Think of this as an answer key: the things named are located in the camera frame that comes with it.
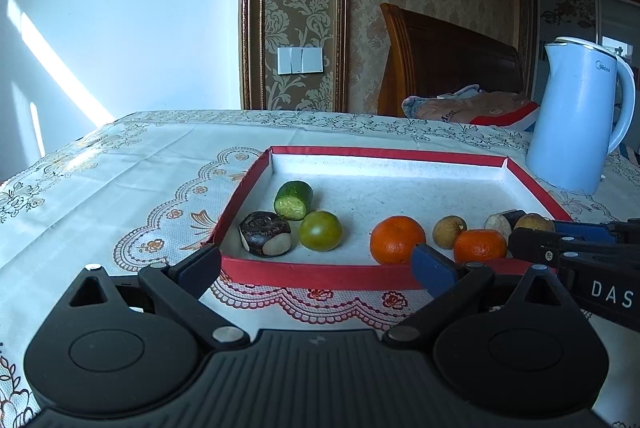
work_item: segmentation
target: green tomato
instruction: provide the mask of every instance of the green tomato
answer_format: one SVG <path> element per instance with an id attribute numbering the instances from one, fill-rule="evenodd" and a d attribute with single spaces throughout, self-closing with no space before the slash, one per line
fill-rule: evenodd
<path id="1" fill-rule="evenodd" d="M 323 211 L 311 212 L 300 223 L 300 244 L 312 251 L 329 251 L 342 240 L 338 217 Z"/>

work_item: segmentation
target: window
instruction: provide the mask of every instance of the window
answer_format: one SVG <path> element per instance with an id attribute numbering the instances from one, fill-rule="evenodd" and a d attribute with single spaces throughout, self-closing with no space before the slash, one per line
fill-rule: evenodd
<path id="1" fill-rule="evenodd" d="M 610 52 L 619 54 L 622 58 L 631 61 L 631 56 L 633 55 L 634 47 L 630 44 L 625 44 L 624 42 L 620 42 L 615 38 L 609 38 L 608 36 L 602 37 L 602 45 L 609 49 Z"/>

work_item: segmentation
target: lace tablecloth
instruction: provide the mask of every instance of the lace tablecloth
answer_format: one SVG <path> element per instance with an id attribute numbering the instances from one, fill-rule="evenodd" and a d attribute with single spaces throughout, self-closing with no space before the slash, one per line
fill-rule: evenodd
<path id="1" fill-rule="evenodd" d="M 0 428 L 17 428 L 37 411 L 22 358 L 82 267 L 98 262 L 118 275 L 180 261 L 208 237 L 271 145 L 490 152 L 524 166 L 528 140 L 492 127 L 383 116 L 159 111 L 126 116 L 45 156 L 0 186 Z M 640 169 L 615 154 L 605 176 L 593 197 L 539 182 L 578 221 L 640 216 Z M 239 285 L 222 275 L 202 301 L 253 336 L 267 325 L 383 330 L 430 299 L 423 291 Z M 590 321 L 611 360 L 595 410 L 618 428 L 640 426 L 640 334 Z"/>

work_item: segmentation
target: wooden headboard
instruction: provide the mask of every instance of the wooden headboard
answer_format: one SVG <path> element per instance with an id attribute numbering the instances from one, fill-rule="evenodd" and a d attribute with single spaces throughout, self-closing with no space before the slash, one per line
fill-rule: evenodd
<path id="1" fill-rule="evenodd" d="M 411 95 L 432 98 L 470 84 L 485 91 L 524 90 L 518 51 L 455 24 L 380 4 L 391 40 L 378 114 L 404 116 Z"/>

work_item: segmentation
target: light switch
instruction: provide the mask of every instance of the light switch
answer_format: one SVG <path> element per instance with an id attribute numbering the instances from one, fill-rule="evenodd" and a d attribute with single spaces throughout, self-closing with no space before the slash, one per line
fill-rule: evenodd
<path id="1" fill-rule="evenodd" d="M 302 72 L 303 73 L 321 73 L 324 70 L 322 66 L 322 48 L 321 47 L 303 47 L 302 48 Z"/>
<path id="2" fill-rule="evenodd" d="M 321 47 L 278 47 L 278 74 L 321 73 Z"/>
<path id="3" fill-rule="evenodd" d="M 278 47 L 278 74 L 291 74 L 291 47 Z"/>
<path id="4" fill-rule="evenodd" d="M 302 73 L 302 47 L 291 48 L 291 73 Z"/>

